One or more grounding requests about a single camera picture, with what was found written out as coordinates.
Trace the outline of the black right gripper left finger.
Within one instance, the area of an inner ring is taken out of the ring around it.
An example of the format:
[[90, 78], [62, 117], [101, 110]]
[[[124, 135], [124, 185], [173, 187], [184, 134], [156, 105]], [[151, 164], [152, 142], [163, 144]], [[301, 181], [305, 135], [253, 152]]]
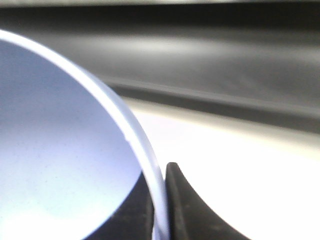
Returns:
[[120, 207], [87, 240], [150, 240], [154, 206], [145, 177], [136, 184]]

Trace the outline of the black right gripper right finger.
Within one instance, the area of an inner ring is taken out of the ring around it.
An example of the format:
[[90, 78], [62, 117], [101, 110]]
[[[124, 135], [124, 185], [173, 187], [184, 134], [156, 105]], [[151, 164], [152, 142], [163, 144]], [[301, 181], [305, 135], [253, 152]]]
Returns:
[[247, 239], [200, 198], [177, 163], [168, 163], [165, 174], [172, 240]]

